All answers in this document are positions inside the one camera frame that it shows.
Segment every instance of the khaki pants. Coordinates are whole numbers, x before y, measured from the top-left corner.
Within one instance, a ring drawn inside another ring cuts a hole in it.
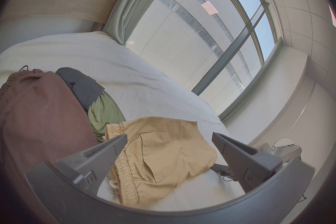
[[[128,143],[111,169],[121,204],[162,199],[184,180],[213,166],[216,151],[204,140],[197,122],[144,117],[108,124],[104,141],[127,134]]]

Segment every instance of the clothes pile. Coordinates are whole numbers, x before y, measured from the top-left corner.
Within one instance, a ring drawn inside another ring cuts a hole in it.
[[[34,69],[11,74],[0,89],[0,130],[4,170],[39,215],[44,210],[24,172],[121,134],[128,143],[108,176],[123,205],[162,199],[217,159],[197,122],[164,117],[125,121],[104,87],[70,67],[56,73]]]

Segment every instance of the bed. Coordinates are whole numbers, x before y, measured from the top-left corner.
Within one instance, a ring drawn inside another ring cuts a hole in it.
[[[45,36],[8,48],[0,54],[0,83],[5,83],[11,73],[24,65],[30,70],[55,72],[60,67],[80,70],[105,87],[126,121],[148,116],[197,121],[199,131],[215,149],[212,132],[230,136],[205,101],[101,31]],[[217,155],[216,163],[226,164],[218,151]],[[237,182],[225,182],[210,169],[186,180],[165,198],[136,207],[185,211],[218,205],[243,194]],[[97,196],[118,202],[107,177]]]

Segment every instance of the dark gray cloth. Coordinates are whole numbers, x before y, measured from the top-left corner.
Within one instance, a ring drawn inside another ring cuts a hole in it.
[[[86,113],[90,105],[105,90],[93,78],[71,67],[61,67],[56,71],[56,74],[68,85]]]

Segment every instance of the green garment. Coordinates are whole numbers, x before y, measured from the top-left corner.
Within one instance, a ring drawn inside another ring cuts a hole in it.
[[[103,141],[107,124],[119,124],[125,121],[119,108],[106,91],[103,91],[97,100],[91,104],[87,115],[92,130],[100,142]]]

